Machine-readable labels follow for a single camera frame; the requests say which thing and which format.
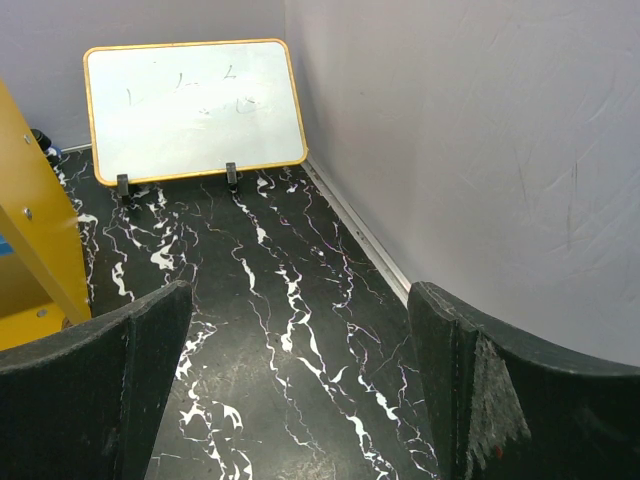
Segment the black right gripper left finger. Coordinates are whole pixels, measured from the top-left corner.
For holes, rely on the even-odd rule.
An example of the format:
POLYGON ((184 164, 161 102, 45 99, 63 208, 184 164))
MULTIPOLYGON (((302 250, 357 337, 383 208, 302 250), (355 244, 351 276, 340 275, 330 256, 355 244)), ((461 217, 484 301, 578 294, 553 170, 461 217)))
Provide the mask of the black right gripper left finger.
POLYGON ((192 310, 175 281, 3 351, 2 478, 144 478, 192 310))

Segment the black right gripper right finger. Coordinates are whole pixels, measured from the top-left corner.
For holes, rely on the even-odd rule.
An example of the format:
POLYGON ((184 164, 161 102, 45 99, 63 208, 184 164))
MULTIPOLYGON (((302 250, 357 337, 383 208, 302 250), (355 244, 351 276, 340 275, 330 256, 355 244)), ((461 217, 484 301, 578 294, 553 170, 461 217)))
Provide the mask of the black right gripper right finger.
POLYGON ((444 479, 635 479, 639 370, 417 282, 408 318, 444 479))

